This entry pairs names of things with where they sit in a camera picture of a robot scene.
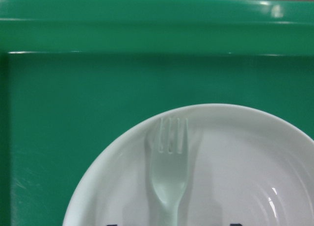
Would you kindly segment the white round plate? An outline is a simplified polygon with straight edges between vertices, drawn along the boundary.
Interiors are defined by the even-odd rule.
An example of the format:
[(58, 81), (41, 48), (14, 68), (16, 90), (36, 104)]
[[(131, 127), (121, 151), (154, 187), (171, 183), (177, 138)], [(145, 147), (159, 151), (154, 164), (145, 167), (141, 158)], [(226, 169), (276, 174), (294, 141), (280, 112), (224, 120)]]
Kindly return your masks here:
[(150, 158), (160, 119), (168, 118), (188, 120), (177, 226), (313, 225), (313, 140), (256, 109), (201, 104), (158, 114), (112, 142), (80, 180), (65, 226), (157, 226)]

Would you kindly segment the green plastic tray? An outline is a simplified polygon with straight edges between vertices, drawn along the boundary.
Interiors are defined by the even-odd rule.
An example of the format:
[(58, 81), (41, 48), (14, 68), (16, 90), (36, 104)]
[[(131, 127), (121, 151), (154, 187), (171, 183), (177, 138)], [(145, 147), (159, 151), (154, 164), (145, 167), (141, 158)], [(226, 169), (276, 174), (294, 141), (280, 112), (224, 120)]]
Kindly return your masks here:
[(111, 141), (200, 103), (313, 136), (313, 2), (0, 0), (1, 225), (61, 225)]

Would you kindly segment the pale green plastic fork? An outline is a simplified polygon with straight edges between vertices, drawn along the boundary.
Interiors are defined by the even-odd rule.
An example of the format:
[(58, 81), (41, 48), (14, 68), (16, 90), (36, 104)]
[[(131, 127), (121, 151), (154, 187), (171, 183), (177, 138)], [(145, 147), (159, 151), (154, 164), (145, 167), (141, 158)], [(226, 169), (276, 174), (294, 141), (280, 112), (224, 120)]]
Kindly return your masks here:
[(188, 120), (160, 119), (150, 158), (149, 181), (156, 198), (157, 226), (176, 226), (189, 175)]

